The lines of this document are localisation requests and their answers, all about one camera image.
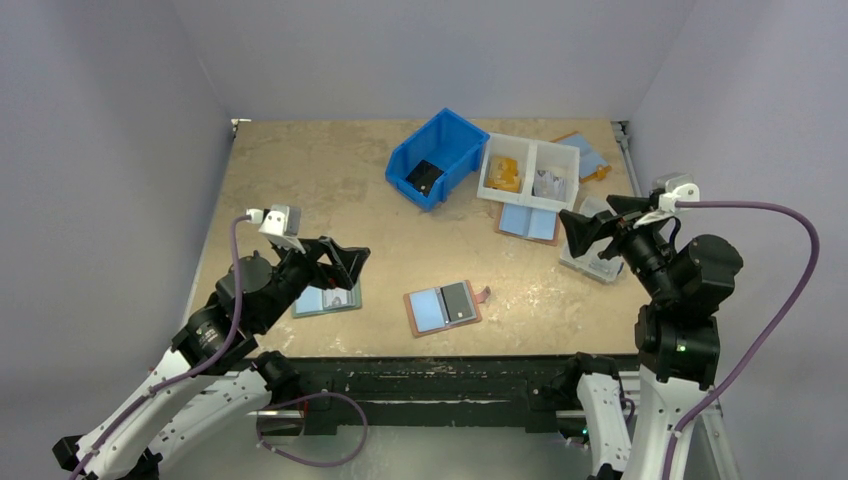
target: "blue plastic bin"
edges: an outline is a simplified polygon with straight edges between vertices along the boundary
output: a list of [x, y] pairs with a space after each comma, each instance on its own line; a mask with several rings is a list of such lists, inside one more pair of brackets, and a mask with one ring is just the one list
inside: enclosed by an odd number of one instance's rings
[[[448, 194], [463, 178], [480, 168], [483, 146], [488, 139], [488, 133], [446, 108], [395, 148], [386, 168], [386, 180], [429, 212], [447, 200]], [[406, 181], [422, 160], [444, 171], [433, 184], [429, 196]]]

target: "clear plastic box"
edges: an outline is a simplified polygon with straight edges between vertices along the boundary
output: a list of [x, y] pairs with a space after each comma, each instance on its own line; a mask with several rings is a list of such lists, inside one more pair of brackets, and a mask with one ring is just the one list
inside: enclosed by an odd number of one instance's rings
[[[580, 150], [569, 145], [558, 145], [542, 140], [513, 137], [490, 133], [489, 141], [483, 151], [483, 163], [477, 197], [496, 202], [541, 208], [558, 212], [562, 209], [573, 210], [580, 186]], [[521, 175], [521, 191], [507, 192], [486, 186], [491, 159], [496, 156], [512, 158], [518, 164]], [[552, 200], [533, 195], [533, 181], [537, 170], [547, 170], [565, 180], [564, 200]]]
[[[580, 205], [581, 215], [592, 217], [604, 210], [612, 211], [609, 204], [596, 197], [586, 197]], [[562, 246], [562, 253], [559, 257], [559, 263], [571, 267], [588, 277], [591, 277], [602, 283], [612, 283], [624, 270], [624, 260], [621, 257], [616, 257], [612, 260], [601, 260], [598, 254], [604, 251], [609, 246], [611, 238], [598, 240], [589, 247], [589, 251], [582, 257], [574, 258], [568, 252], [568, 239]]]

